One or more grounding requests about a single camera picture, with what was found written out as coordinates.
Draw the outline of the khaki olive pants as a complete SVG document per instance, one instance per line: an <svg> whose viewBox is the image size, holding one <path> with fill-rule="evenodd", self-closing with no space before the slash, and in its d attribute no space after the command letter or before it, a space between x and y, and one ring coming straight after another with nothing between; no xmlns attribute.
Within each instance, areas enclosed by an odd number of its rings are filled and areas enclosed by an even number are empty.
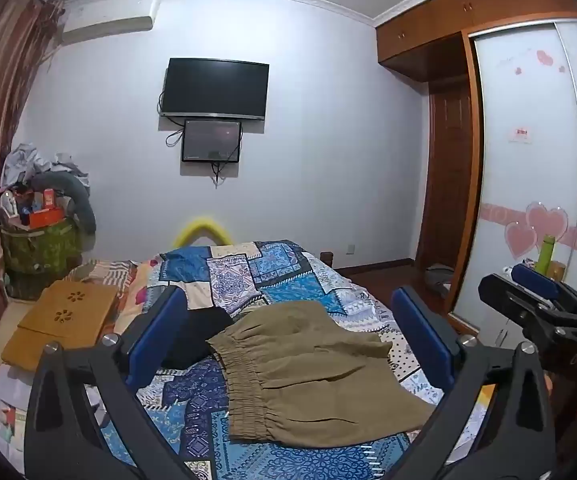
<svg viewBox="0 0 577 480"><path fill-rule="evenodd" d="M345 330L317 301L261 307L208 344L236 441L339 448L418 430L433 413L395 378L388 342Z"/></svg>

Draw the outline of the wooden wardrobe with sliding doors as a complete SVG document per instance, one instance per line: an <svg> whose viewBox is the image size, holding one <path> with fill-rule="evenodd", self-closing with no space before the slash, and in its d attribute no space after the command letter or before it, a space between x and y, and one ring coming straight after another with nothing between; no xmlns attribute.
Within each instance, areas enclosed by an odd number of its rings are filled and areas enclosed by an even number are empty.
<svg viewBox="0 0 577 480"><path fill-rule="evenodd" d="M376 22L381 65L471 92L466 222L442 311L506 346L519 328L479 298L491 273L539 258L577 289L577 0L412 0Z"/></svg>

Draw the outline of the small black wall monitor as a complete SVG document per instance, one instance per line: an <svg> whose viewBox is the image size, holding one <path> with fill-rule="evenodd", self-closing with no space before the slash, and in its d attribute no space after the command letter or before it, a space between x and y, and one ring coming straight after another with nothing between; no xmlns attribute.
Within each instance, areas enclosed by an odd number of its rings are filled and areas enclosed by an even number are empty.
<svg viewBox="0 0 577 480"><path fill-rule="evenodd" d="M242 142L240 122L188 119L184 124L183 162L238 162Z"/></svg>

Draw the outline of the brown wooden door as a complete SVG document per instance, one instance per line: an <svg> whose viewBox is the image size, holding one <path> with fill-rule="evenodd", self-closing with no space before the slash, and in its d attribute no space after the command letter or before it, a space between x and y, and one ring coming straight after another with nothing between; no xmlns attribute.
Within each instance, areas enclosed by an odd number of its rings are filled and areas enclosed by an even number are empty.
<svg viewBox="0 0 577 480"><path fill-rule="evenodd" d="M416 265L454 268L471 180L471 92L465 77L430 84L426 193Z"/></svg>

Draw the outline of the orange patterned blanket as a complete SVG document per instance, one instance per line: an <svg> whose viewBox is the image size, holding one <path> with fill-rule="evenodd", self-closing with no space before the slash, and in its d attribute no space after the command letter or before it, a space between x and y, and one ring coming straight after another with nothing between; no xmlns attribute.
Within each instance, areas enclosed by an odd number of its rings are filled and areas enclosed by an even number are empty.
<svg viewBox="0 0 577 480"><path fill-rule="evenodd" d="M162 258L156 256L143 262L132 260L90 260L71 270L66 280L118 289L117 306L113 307L105 332L122 334L142 313L151 309L164 286L159 283Z"/></svg>

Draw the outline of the orange box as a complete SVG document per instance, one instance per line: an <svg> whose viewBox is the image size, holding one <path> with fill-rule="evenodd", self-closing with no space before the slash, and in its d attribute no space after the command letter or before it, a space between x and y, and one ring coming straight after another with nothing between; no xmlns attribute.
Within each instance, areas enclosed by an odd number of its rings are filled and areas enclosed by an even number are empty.
<svg viewBox="0 0 577 480"><path fill-rule="evenodd" d="M61 207L41 209L29 215L29 227L34 230L53 226L64 218L64 210Z"/></svg>

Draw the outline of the green bottle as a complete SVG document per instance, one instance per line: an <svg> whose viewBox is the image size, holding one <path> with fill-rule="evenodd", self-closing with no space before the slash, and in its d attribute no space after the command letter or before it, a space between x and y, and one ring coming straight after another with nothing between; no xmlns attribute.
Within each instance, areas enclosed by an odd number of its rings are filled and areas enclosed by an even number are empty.
<svg viewBox="0 0 577 480"><path fill-rule="evenodd" d="M541 275L546 275L552 261L556 238L553 235L545 234L541 244L539 258L535 264L535 270Z"/></svg>

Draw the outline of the white papers pile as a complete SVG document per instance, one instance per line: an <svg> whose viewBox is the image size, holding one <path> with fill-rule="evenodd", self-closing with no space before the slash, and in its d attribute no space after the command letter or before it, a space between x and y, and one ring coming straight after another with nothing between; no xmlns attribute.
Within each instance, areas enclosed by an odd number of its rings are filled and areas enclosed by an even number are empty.
<svg viewBox="0 0 577 480"><path fill-rule="evenodd" d="M0 365L0 452L24 472L26 417L34 374L16 366Z"/></svg>

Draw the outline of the blue patchwork bedspread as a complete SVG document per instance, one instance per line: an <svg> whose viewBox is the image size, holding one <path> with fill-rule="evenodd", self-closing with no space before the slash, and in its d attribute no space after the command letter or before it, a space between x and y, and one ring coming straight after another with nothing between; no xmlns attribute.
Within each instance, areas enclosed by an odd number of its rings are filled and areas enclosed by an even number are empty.
<svg viewBox="0 0 577 480"><path fill-rule="evenodd" d="M290 240L95 263L123 333L168 288L183 321L138 399L200 479L377 479L451 382L364 287Z"/></svg>

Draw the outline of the white air conditioner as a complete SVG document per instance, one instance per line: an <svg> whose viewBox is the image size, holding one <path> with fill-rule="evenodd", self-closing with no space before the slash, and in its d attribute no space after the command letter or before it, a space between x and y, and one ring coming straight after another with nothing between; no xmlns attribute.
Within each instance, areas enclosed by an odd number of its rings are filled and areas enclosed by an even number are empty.
<svg viewBox="0 0 577 480"><path fill-rule="evenodd" d="M137 16L136 18L121 18L107 22L89 25L70 26L66 24L62 31L62 44L79 44L82 41L131 34L131 32L147 32L154 26L151 16Z"/></svg>

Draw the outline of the black wall television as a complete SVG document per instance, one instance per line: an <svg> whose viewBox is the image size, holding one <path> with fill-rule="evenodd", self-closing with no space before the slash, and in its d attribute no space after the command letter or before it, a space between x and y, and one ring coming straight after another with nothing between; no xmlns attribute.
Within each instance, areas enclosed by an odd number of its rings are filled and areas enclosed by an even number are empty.
<svg viewBox="0 0 577 480"><path fill-rule="evenodd" d="M160 114L264 120L270 66L264 63L170 58Z"/></svg>

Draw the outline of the grey plush pillow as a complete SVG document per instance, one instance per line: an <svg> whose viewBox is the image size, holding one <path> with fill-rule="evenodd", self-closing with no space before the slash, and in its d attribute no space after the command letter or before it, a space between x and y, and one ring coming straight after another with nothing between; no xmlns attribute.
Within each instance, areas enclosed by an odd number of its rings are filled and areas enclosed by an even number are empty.
<svg viewBox="0 0 577 480"><path fill-rule="evenodd" d="M36 192L53 188L68 197L83 233L90 236L96 233L96 219L90 204L89 191L75 176L65 171L46 171L33 176L30 186Z"/></svg>

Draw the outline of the black folded pants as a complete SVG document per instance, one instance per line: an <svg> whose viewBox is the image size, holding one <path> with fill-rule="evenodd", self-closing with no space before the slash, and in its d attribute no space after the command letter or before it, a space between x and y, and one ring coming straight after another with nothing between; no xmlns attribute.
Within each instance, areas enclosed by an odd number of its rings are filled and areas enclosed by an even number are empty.
<svg viewBox="0 0 577 480"><path fill-rule="evenodd" d="M185 370L210 356L208 340L233 324L231 315L221 308L191 310L171 344L162 368Z"/></svg>

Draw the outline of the yellow curved object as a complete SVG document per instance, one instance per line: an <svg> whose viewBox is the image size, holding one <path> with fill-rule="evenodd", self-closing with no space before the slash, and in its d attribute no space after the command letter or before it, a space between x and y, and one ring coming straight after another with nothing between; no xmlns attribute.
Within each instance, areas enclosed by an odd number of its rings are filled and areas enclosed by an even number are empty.
<svg viewBox="0 0 577 480"><path fill-rule="evenodd" d="M173 248L190 246L200 239L210 238L218 246L232 245L233 240L226 229L208 217L198 217L190 221L174 239Z"/></svg>

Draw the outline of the wooden lap desk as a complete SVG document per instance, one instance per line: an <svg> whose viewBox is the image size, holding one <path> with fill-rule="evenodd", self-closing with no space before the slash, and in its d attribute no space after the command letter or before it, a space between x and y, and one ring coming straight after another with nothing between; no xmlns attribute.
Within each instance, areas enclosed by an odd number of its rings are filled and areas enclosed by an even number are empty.
<svg viewBox="0 0 577 480"><path fill-rule="evenodd" d="M93 346L118 296L119 289L113 285L54 282L17 324L2 351L2 361L34 372L50 342L56 341L66 350Z"/></svg>

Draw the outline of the green laundry basket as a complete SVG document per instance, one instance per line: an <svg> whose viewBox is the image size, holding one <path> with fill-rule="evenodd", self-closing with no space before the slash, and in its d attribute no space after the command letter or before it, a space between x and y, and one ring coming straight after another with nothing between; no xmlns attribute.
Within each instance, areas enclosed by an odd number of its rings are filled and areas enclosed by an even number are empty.
<svg viewBox="0 0 577 480"><path fill-rule="evenodd" d="M0 231L9 297L37 300L43 289L82 263L79 230L70 219L35 230Z"/></svg>

